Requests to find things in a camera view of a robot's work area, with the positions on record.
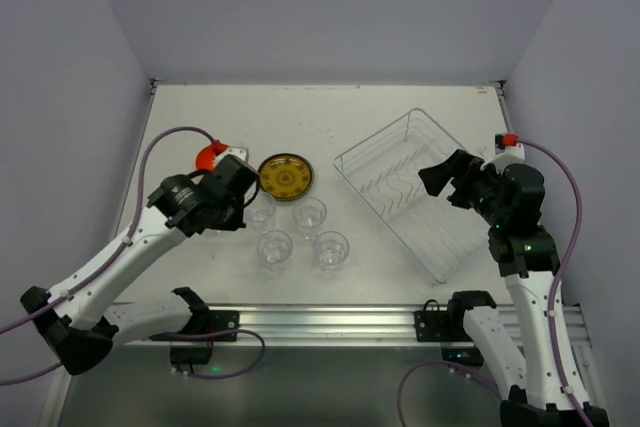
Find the yellow patterned plate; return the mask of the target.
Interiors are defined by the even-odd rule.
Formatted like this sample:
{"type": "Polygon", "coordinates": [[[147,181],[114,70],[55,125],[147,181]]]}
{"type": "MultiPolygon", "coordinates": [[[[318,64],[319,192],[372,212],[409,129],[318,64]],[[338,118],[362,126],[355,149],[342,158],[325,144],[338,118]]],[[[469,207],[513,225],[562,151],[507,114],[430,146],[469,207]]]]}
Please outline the yellow patterned plate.
{"type": "Polygon", "coordinates": [[[279,153],[266,158],[258,168],[260,189],[278,202],[293,202],[312,188],[315,172],[301,155],[279,153]]]}

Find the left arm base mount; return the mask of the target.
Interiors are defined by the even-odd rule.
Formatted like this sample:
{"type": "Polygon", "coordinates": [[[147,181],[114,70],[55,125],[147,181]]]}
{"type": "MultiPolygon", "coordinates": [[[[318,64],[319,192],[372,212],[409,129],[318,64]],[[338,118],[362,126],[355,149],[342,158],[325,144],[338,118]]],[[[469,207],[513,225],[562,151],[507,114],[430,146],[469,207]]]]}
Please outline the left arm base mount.
{"type": "MultiPolygon", "coordinates": [[[[234,330],[240,326],[240,312],[237,310],[211,310],[191,288],[178,287],[172,294],[181,299],[188,308],[189,316],[184,327],[177,334],[200,335],[234,330]]],[[[168,341],[172,333],[160,333],[151,336],[154,341],[168,341]]]]}

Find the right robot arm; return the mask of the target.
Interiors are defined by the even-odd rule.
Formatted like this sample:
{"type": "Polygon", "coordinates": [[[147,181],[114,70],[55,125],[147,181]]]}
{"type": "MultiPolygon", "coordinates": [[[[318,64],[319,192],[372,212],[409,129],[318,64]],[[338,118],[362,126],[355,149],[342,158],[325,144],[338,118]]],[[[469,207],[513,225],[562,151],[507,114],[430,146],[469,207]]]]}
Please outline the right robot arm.
{"type": "Polygon", "coordinates": [[[456,150],[418,176],[433,197],[452,186],[449,202],[474,210],[489,226],[489,251],[512,299],[521,342],[503,330],[486,292],[454,293],[447,312],[493,376],[501,424],[608,425],[606,410],[592,404],[574,360],[559,294],[561,263],[540,223],[543,175],[523,163],[498,165],[456,150]]]}

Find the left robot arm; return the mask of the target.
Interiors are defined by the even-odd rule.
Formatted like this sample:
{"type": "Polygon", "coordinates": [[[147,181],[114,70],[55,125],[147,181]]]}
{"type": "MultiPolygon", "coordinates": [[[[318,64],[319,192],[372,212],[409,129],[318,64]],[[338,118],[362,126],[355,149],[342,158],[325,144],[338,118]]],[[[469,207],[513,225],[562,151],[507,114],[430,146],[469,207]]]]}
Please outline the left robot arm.
{"type": "Polygon", "coordinates": [[[179,340],[212,334],[206,303],[179,287],[150,301],[116,306],[115,299],[158,259],[206,230],[244,228],[245,196],[259,175],[226,156],[211,171],[164,179],[131,224],[64,281],[31,287],[20,298],[38,333],[71,375],[88,372],[116,347],[161,336],[179,340]]]}

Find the clear glass cup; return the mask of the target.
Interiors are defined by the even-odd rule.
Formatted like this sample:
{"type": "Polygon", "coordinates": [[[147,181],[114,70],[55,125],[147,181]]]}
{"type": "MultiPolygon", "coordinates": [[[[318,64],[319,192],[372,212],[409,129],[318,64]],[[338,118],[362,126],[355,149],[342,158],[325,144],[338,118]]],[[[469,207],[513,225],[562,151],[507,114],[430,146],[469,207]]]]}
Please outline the clear glass cup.
{"type": "Polygon", "coordinates": [[[313,253],[320,271],[329,274],[336,272],[347,260],[350,244],[343,234],[327,231],[316,237],[313,253]]]}
{"type": "Polygon", "coordinates": [[[284,231],[271,230],[263,233],[257,242],[259,260],[270,270],[283,268],[293,252],[293,241],[284,231]]]}
{"type": "Polygon", "coordinates": [[[327,217],[326,205],[317,198],[304,198],[295,203],[292,218],[298,233],[306,240],[319,234],[327,217]]]}
{"type": "Polygon", "coordinates": [[[261,192],[246,208],[247,225],[256,233],[265,233],[273,229],[275,222],[276,202],[268,193],[261,192]]]}

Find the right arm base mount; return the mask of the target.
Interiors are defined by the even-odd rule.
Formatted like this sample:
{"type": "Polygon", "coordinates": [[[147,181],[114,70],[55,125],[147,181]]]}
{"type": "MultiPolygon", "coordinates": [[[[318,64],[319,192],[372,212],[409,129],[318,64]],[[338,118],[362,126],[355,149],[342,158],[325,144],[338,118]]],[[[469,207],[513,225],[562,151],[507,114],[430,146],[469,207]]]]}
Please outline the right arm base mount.
{"type": "Polygon", "coordinates": [[[429,299],[413,313],[416,340],[419,343],[471,342],[463,329],[466,311],[476,307],[497,306],[487,291],[458,291],[452,294],[445,308],[435,299],[429,299]]]}

